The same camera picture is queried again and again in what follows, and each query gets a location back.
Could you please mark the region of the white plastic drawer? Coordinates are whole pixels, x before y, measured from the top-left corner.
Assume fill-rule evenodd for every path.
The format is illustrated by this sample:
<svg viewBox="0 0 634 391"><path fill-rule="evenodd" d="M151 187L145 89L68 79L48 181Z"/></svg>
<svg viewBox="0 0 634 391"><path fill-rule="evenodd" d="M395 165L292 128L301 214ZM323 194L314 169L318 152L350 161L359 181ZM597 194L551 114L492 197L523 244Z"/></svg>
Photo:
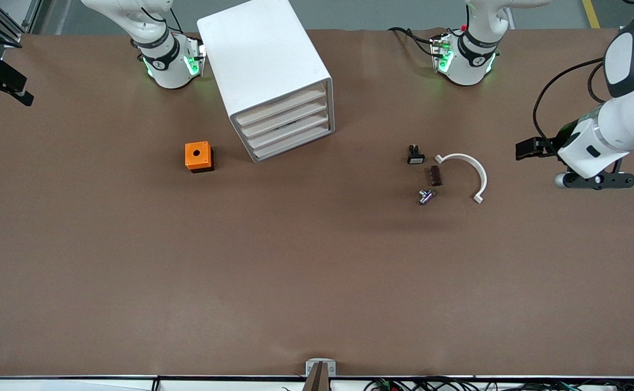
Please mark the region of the white plastic drawer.
<svg viewBox="0 0 634 391"><path fill-rule="evenodd" d="M277 101L260 105L244 113L235 115L235 119L239 125L248 126L254 122L264 121L271 116L284 113L289 109L297 108L299 105L311 102L314 99L322 98L326 94L326 87L323 83L306 87L297 92L293 92L286 97L277 99Z"/></svg>
<svg viewBox="0 0 634 391"><path fill-rule="evenodd" d="M275 129L258 137L248 138L248 143L255 159L258 161L269 159L277 156L277 154L329 135L332 132L328 121L323 118L304 118L287 126L291 126L291 124L299 126L299 129L290 134L278 134L277 129Z"/></svg>
<svg viewBox="0 0 634 391"><path fill-rule="evenodd" d="M247 124L241 128L241 132L247 138L258 137L272 130L279 129L279 127L299 121L306 116L322 113L322 111L325 111L326 109L326 99L323 97L314 99L294 108L269 116L261 121Z"/></svg>
<svg viewBox="0 0 634 391"><path fill-rule="evenodd" d="M255 122L244 129L244 137L256 154L289 146L314 133L314 128L327 126L328 114L325 110L300 109L272 116Z"/></svg>

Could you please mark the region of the orange button box with hole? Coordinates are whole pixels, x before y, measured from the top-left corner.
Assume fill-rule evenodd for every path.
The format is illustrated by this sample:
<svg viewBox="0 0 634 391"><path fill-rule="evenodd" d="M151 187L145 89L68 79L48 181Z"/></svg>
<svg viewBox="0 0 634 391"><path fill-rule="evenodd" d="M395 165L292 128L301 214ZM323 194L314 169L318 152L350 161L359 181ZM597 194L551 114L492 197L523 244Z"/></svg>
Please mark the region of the orange button box with hole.
<svg viewBox="0 0 634 391"><path fill-rule="evenodd" d="M204 173L215 170L214 149L208 141L186 143L184 164L192 173Z"/></svg>

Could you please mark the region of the white drawer cabinet housing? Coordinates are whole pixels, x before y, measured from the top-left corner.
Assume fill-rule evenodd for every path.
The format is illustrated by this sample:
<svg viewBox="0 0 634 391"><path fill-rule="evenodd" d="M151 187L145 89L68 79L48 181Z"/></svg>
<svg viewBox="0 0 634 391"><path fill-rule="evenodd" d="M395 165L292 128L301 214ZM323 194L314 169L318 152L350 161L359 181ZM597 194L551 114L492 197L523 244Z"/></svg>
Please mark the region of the white drawer cabinet housing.
<svg viewBox="0 0 634 391"><path fill-rule="evenodd" d="M331 134L336 131L331 74L289 0L248 0L200 18L197 27L228 119L252 161L267 159L255 159L235 115L306 87L324 84Z"/></svg>

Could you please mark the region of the white curved plastic clamp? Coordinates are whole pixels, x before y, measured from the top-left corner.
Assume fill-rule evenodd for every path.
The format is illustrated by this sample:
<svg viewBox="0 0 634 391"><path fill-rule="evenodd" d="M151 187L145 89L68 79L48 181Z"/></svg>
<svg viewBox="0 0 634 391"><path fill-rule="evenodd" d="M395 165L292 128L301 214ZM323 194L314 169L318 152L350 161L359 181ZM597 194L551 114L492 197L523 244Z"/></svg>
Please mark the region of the white curved plastic clamp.
<svg viewBox="0 0 634 391"><path fill-rule="evenodd" d="M446 161L450 161L453 159L466 162L469 165L471 165L473 168L475 168L476 173L478 173L478 176L480 178L480 188L475 193L475 195L473 195L473 200L475 200L475 202L478 204L483 203L484 202L483 193L486 190L488 185L488 175L484 166L481 164L479 160L477 160L476 158L468 154L453 153L453 154L448 154L446 156L442 156L440 154L437 154L435 156L435 161L439 164L445 163Z"/></svg>

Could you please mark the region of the brown table cover sheet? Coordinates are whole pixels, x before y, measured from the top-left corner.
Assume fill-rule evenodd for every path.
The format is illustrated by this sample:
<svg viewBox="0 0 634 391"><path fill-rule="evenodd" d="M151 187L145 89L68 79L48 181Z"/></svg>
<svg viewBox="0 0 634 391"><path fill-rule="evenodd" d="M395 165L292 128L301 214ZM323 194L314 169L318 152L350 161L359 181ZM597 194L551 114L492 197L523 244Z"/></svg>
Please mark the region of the brown table cover sheet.
<svg viewBox="0 0 634 391"><path fill-rule="evenodd" d="M392 32L309 35L336 132L262 163L214 80L161 89L123 36L6 51L35 99L0 92L0 375L634 376L634 188L514 158L614 30L511 30L475 87ZM198 141L214 171L185 167Z"/></svg>

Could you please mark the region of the aluminium frame profile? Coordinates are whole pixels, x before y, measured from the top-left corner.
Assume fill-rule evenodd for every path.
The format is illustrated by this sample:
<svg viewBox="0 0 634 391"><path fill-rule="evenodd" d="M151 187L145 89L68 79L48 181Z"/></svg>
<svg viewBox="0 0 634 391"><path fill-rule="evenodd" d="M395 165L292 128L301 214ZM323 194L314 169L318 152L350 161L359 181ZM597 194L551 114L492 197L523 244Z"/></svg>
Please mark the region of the aluminium frame profile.
<svg viewBox="0 0 634 391"><path fill-rule="evenodd" d="M0 45L21 47L23 34L32 31L43 0L0 0Z"/></svg>

